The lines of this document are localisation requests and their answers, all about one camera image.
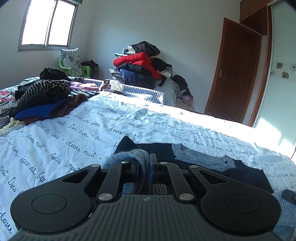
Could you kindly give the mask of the red puffer jacket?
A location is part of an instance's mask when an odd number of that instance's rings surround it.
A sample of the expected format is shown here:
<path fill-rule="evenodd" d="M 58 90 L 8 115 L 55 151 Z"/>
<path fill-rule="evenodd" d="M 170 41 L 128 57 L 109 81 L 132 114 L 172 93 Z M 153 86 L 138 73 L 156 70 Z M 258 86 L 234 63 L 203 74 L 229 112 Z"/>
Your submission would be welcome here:
<path fill-rule="evenodd" d="M 155 68 L 153 68 L 152 61 L 145 52 L 118 57 L 113 61 L 113 65 L 116 67 L 119 67 L 125 63 L 132 63 L 134 65 L 142 66 L 151 72 L 154 80 L 161 79 L 161 75 L 158 73 L 158 71 L 156 71 Z"/>

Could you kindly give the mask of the black bag on pile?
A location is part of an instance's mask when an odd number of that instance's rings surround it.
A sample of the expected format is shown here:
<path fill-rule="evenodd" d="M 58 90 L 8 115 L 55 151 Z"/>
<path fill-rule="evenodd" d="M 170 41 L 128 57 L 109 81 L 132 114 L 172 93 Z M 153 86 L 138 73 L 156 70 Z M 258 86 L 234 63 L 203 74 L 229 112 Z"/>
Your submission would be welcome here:
<path fill-rule="evenodd" d="M 160 53 L 160 50 L 155 45 L 147 41 L 133 44 L 131 47 L 136 53 L 146 53 L 149 57 L 157 56 Z"/>

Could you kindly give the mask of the sliding window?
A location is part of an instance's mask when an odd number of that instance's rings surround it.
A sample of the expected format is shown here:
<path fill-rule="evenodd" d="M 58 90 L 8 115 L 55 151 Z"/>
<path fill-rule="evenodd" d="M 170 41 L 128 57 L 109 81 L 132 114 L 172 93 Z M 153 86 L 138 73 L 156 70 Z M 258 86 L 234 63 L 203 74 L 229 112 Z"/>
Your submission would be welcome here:
<path fill-rule="evenodd" d="M 21 26 L 18 51 L 68 49 L 82 1 L 29 1 Z"/>

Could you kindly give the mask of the navy puffer jacket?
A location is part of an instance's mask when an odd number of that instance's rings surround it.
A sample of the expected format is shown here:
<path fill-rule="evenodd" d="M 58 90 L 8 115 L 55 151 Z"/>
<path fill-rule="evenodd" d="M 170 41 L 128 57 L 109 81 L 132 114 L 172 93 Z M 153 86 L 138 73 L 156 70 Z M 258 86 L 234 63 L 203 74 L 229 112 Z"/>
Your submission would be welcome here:
<path fill-rule="evenodd" d="M 124 63 L 116 68 L 125 85 L 154 89 L 154 78 L 150 70 L 132 63 Z"/>

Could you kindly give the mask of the white wardrobe sliding door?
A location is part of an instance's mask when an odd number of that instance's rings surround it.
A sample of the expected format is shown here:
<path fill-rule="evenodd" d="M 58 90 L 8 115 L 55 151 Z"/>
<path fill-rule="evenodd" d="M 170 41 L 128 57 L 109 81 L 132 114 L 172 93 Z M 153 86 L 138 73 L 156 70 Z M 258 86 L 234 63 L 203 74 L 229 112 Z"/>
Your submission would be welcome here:
<path fill-rule="evenodd" d="M 268 80 L 254 127 L 263 143 L 295 160 L 295 10 L 271 5 L 272 51 Z"/>

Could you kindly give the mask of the grey navy knit sweater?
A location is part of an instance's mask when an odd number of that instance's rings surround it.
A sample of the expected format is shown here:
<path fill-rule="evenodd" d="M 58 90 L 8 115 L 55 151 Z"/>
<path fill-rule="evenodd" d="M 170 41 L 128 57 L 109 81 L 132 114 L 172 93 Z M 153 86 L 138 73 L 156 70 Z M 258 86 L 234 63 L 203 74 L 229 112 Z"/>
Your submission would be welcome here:
<path fill-rule="evenodd" d="M 180 143 L 137 144 L 123 137 L 103 168 L 135 159 L 139 163 L 139 181 L 124 184 L 124 193 L 170 194 L 167 185 L 150 182 L 152 153 L 159 163 L 178 165 L 196 196 L 189 203 L 215 229 L 234 237 L 272 232 L 280 240 L 295 240 L 295 204 L 282 198 L 283 190 L 273 190 L 263 170 L 240 160 L 210 156 Z"/>

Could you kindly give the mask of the green plastic chair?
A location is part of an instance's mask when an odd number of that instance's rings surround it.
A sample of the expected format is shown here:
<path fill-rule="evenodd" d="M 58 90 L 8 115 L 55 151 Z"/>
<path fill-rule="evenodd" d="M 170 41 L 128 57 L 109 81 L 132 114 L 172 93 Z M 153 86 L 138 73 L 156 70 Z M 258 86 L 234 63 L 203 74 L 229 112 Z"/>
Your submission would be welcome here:
<path fill-rule="evenodd" d="M 80 69 L 64 67 L 62 59 L 59 60 L 59 68 L 71 77 L 90 77 L 91 68 L 89 66 L 81 66 Z"/>

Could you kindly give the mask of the brown wooden door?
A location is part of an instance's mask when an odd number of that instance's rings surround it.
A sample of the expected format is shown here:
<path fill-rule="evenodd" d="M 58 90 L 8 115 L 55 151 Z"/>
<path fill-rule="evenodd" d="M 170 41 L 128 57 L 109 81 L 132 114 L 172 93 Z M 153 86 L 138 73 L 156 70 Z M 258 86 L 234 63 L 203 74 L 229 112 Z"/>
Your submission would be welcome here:
<path fill-rule="evenodd" d="M 224 18 L 217 66 L 204 113 L 242 123 L 257 75 L 262 36 Z"/>

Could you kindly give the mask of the floral pillow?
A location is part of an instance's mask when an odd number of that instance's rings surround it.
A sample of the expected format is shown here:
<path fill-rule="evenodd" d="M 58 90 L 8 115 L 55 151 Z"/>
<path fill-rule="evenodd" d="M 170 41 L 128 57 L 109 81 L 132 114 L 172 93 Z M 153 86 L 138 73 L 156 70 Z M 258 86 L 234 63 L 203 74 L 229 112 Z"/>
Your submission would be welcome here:
<path fill-rule="evenodd" d="M 61 59 L 64 67 L 81 68 L 79 48 L 61 49 Z"/>

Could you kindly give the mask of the blue garment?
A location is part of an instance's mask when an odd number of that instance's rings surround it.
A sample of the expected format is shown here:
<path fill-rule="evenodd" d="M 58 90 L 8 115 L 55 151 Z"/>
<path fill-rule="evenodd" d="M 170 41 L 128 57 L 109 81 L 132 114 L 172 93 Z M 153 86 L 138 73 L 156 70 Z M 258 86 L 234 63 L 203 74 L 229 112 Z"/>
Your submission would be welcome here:
<path fill-rule="evenodd" d="M 39 105 L 39 106 L 34 106 L 31 108 L 24 109 L 18 112 L 14 116 L 14 119 L 18 121 L 22 121 L 27 118 L 50 118 L 55 109 L 57 109 L 58 107 L 60 107 L 62 104 L 66 103 L 69 100 L 70 100 L 70 97 L 61 99 L 55 103 L 44 104 L 44 105 Z"/>

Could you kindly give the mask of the white script-print bed cover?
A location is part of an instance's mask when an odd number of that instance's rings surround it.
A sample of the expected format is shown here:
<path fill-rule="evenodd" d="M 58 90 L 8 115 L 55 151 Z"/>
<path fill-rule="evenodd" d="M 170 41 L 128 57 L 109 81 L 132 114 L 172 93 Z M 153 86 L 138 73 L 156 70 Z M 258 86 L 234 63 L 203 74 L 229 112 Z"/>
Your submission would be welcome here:
<path fill-rule="evenodd" d="M 10 206 L 19 194 L 90 164 L 103 164 L 126 136 L 136 143 L 177 143 L 211 156 L 229 156 L 262 169 L 274 191 L 295 190 L 295 163 L 273 143 L 271 128 L 260 131 L 103 92 L 64 117 L 1 135 L 1 240 L 17 231 Z"/>

